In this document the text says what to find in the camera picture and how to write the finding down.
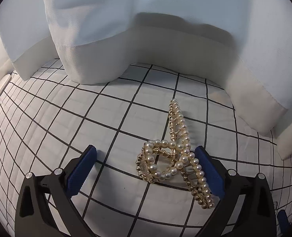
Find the pearl gold hair claw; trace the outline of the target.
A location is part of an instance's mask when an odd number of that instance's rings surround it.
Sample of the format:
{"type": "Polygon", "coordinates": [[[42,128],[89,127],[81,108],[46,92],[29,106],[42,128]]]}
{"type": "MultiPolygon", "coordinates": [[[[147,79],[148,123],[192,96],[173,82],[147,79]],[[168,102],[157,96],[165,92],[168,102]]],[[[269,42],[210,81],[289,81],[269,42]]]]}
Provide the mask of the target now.
{"type": "Polygon", "coordinates": [[[203,209],[214,207],[202,163],[190,150],[190,133],[177,99],[172,99],[168,111],[169,140],[148,140],[136,159],[139,178],[156,183],[170,180],[178,173],[203,209]]]}

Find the white black grid tablecloth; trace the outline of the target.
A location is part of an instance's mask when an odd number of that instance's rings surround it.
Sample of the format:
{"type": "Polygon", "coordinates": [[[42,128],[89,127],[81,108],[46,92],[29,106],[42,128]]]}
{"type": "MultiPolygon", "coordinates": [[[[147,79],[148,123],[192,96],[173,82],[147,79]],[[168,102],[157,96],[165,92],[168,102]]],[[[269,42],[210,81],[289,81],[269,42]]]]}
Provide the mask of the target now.
{"type": "Polygon", "coordinates": [[[98,236],[194,236],[203,210],[181,176],[164,183],[139,179],[136,158],[147,140],[168,139],[168,105],[177,99],[192,146],[204,146],[227,169],[266,176],[274,208],[292,221],[292,156],[283,161],[272,134],[262,136],[237,114],[210,80],[148,64],[118,79],[79,85],[55,59],[29,80],[13,73],[0,96],[0,223],[13,235],[24,176],[49,174],[90,144],[97,163],[78,195],[80,215],[98,236]]]}

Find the white curtain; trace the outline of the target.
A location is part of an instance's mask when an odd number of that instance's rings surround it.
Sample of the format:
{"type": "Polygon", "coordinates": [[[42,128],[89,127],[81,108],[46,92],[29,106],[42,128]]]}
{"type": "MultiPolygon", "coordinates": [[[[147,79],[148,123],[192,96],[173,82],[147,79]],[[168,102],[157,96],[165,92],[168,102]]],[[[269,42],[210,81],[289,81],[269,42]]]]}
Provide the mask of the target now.
{"type": "Polygon", "coordinates": [[[135,62],[207,78],[292,154],[292,0],[0,0],[0,80],[54,58],[83,85],[135,62]]]}

